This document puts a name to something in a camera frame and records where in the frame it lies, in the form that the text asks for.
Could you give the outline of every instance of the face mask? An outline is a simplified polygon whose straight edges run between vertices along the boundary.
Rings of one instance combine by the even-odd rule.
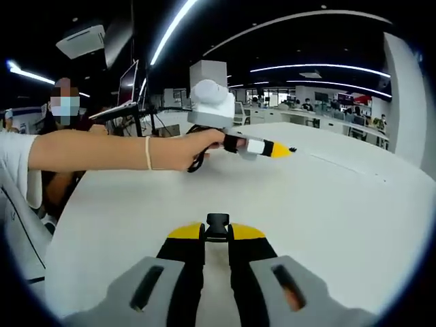
[[[79,97],[61,97],[61,105],[52,106],[52,113],[58,123],[69,125],[71,122],[70,118],[78,115],[79,107]]]

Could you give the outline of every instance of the white pillar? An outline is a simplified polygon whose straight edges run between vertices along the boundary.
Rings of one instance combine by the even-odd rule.
[[[389,150],[420,167],[426,138],[426,95],[422,73],[409,46],[384,33],[384,50],[391,75],[392,102]]]
[[[189,68],[191,89],[201,80],[213,80],[227,87],[227,63],[222,61],[200,60]]]

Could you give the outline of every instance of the white wall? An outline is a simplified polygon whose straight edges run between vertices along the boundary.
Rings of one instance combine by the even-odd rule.
[[[164,106],[162,104],[162,101],[163,101],[162,98],[163,98],[162,94],[153,94],[153,95],[150,96],[150,102],[156,108],[162,107],[162,106]]]
[[[420,167],[427,129],[422,73],[413,52],[402,39],[389,33],[384,33],[384,39],[392,88],[389,151]]]
[[[200,60],[189,68],[191,89],[201,80],[214,80],[227,87],[227,63],[222,61]]]
[[[378,97],[373,97],[373,104],[371,106],[372,117],[381,118],[382,114],[386,115],[386,121],[390,122],[390,102],[379,99]]]
[[[427,102],[427,130],[421,169],[436,181],[436,98],[434,88],[425,77],[424,89]]]
[[[174,98],[174,89],[163,90],[163,107],[179,107],[180,103]]]

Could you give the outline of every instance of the ceiling light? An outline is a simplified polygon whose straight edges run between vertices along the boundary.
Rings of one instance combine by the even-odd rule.
[[[350,85],[350,84],[342,84],[342,83],[334,83],[334,82],[323,82],[321,80],[287,80],[286,82],[290,82],[290,83],[320,83],[320,84],[339,85],[340,87],[352,87],[352,88],[355,88],[355,89],[360,89],[360,90],[365,90],[365,91],[369,91],[369,92],[374,92],[374,93],[383,95],[385,97],[392,97],[391,95],[389,95],[387,93],[383,93],[383,92],[372,90],[372,89],[367,89],[366,87],[357,87],[356,85]]]
[[[144,78],[144,82],[142,82],[142,86],[141,86],[141,91],[139,91],[139,96],[141,96],[141,94],[142,94],[142,92],[143,92],[143,90],[144,90],[144,87],[145,87],[145,84],[147,83],[147,79],[146,78]]]
[[[182,9],[180,9],[180,11],[176,15],[176,17],[174,17],[174,20],[172,21],[171,25],[168,27],[168,29],[165,32],[165,35],[163,36],[162,40],[160,41],[159,46],[156,49],[155,55],[153,56],[153,59],[151,59],[150,65],[153,66],[156,63],[158,56],[160,55],[162,49],[164,48],[165,43],[170,38],[172,32],[174,32],[174,30],[176,29],[179,22],[186,15],[186,13],[191,9],[191,7],[194,5],[195,2],[197,2],[197,0],[186,1],[184,6],[182,7]]]
[[[48,84],[51,84],[51,85],[55,85],[54,80],[49,80],[48,78],[45,78],[45,77],[42,77],[42,76],[38,76],[38,75],[33,74],[33,73],[25,72],[24,70],[21,70],[21,69],[15,68],[15,67],[11,68],[10,72],[14,73],[14,74],[26,76],[26,77],[29,77],[29,78],[33,78],[34,80],[40,80],[41,82],[45,82],[45,83],[48,83]]]
[[[356,67],[356,66],[348,66],[348,65],[333,65],[329,63],[303,63],[300,65],[284,65],[284,66],[274,66],[274,67],[267,67],[267,68],[261,68],[261,69],[254,69],[251,70],[251,73],[254,72],[261,72],[262,70],[270,70],[270,69],[281,69],[281,68],[295,68],[295,67],[336,67],[336,68],[345,68],[345,69],[354,69],[354,70],[360,70],[362,72],[377,74],[383,77],[390,78],[389,74],[385,74],[382,72],[378,72],[377,70],[362,68],[362,67]]]
[[[48,78],[39,76],[39,75],[34,74],[34,73],[25,72],[24,70],[21,70],[20,67],[13,61],[7,61],[7,66],[9,66],[9,71],[11,73],[18,74],[21,76],[26,76],[26,77],[32,78],[34,80],[40,80],[41,82],[44,82],[47,84],[55,85],[54,80],[49,80]],[[84,97],[90,97],[86,93],[79,92],[79,94],[83,95]]]

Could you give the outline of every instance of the bracelet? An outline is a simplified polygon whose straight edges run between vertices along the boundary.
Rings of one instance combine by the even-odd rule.
[[[147,158],[147,169],[153,170],[151,167],[151,160],[150,160],[149,140],[150,140],[150,136],[147,136],[145,138],[145,156]]]

